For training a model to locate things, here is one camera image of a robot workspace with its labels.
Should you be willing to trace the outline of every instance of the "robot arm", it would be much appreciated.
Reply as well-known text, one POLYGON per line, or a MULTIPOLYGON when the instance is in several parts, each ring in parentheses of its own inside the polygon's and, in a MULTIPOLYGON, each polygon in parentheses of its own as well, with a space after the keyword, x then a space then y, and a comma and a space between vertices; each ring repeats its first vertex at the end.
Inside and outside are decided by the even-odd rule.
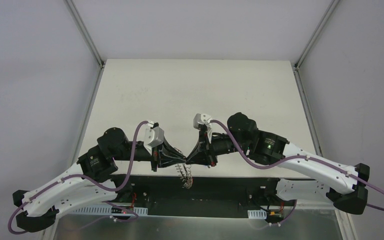
POLYGON ((132 152, 134 161, 150 162, 151 169, 157 171, 158 168, 176 164, 215 167, 218 156, 239 150, 249 164, 252 164, 249 159, 260 164, 260 169, 277 165, 314 179, 274 178, 272 182, 275 184, 264 189, 265 195, 274 195, 284 201, 304 199, 331 202, 344 212, 363 213, 368 198, 366 185, 349 175, 367 181, 370 171, 367 165, 360 163, 349 166, 316 156, 284 137, 259 130, 254 120, 240 112, 227 121, 231 136, 213 132, 213 122, 218 121, 212 120, 208 114, 195 116, 193 127, 199 130, 198 141, 187 157, 168 143, 158 123, 148 122, 149 128, 145 130, 144 141, 138 141, 135 145, 120 128, 108 129, 97 139, 97 146, 80 156, 76 163, 58 177, 33 191, 18 190, 13 194, 14 204, 22 209, 16 216, 17 225, 28 232, 37 232, 51 226, 55 219, 73 210, 96 202, 122 199, 131 191, 122 185, 129 184, 125 183, 125 175, 111 174, 117 170, 115 161, 131 161, 132 152), (335 166, 342 172, 328 165, 335 166))

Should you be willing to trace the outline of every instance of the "metal spring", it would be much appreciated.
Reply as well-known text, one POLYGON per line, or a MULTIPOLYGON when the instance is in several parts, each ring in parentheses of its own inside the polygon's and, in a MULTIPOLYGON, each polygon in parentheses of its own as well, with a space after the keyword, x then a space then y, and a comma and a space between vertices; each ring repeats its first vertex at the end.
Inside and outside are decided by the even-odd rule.
POLYGON ((183 182, 183 187, 185 189, 190 189, 194 180, 192 179, 192 165, 183 163, 182 165, 176 164, 177 172, 179 173, 179 177, 183 182))

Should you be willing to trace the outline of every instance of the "white wall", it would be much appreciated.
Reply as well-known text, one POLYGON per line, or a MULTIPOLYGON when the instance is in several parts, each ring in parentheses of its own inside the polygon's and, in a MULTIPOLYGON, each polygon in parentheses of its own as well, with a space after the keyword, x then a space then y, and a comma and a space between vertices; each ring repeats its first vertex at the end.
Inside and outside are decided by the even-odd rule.
MULTIPOLYGON (((152 120, 164 129, 167 141, 188 156, 198 139, 192 127, 196 113, 211 114, 226 123, 237 112, 255 120, 261 130, 284 136, 304 149, 313 148, 289 61, 108 59, 80 153, 96 146, 97 137, 109 128, 122 128, 132 140, 137 124, 152 120)), ((145 129, 139 132, 140 140, 145 129)), ((224 133, 216 124, 212 130, 224 133)), ((216 168, 191 166, 193 176, 306 178, 284 168, 253 168, 239 153, 219 156, 218 162, 216 168)), ((116 174, 127 172, 125 162, 116 165, 116 174)), ((153 172, 146 161, 135 162, 131 174, 179 175, 175 166, 153 172)))
POLYGON ((104 59, 296 62, 331 0, 74 2, 104 59))
POLYGON ((7 231, 12 193, 67 167, 97 73, 62 0, 0 0, 0 240, 35 239, 7 231))
MULTIPOLYGON (((344 0, 301 67, 323 154, 371 167, 384 189, 384 0, 344 0)), ((384 196, 369 191, 372 204, 384 196)), ((359 238, 384 239, 384 212, 353 217, 359 238)))

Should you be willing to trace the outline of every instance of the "red wire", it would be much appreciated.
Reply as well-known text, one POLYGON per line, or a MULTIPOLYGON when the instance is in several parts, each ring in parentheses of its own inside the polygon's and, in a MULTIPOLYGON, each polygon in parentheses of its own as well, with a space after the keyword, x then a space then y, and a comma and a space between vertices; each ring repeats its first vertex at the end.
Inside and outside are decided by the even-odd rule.
POLYGON ((133 193, 133 198, 131 200, 131 205, 130 205, 131 209, 133 208, 133 205, 135 204, 135 200, 136 200, 136 193, 133 193))

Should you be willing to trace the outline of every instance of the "white table surface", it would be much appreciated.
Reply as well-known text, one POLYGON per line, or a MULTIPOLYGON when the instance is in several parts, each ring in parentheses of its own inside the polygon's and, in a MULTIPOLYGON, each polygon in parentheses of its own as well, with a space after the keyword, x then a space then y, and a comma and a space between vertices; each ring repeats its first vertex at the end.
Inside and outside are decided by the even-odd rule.
MULTIPOLYGON (((80 154, 97 145, 111 127, 123 129, 129 140, 139 122, 152 120, 165 138, 187 156, 198 140, 192 126, 196 113, 227 124, 242 112, 262 131, 287 138, 314 152, 313 142, 289 61, 109 59, 99 84, 80 154)), ((138 141, 144 137, 141 128, 138 141)), ((218 125, 214 132, 224 133, 218 125)), ((116 174, 128 162, 117 162, 116 174)), ((218 157, 216 167, 192 166, 192 176, 305 178, 292 170, 259 170, 238 153, 218 157)), ((174 166, 151 171, 149 162, 134 162, 133 175, 177 176, 174 166)))

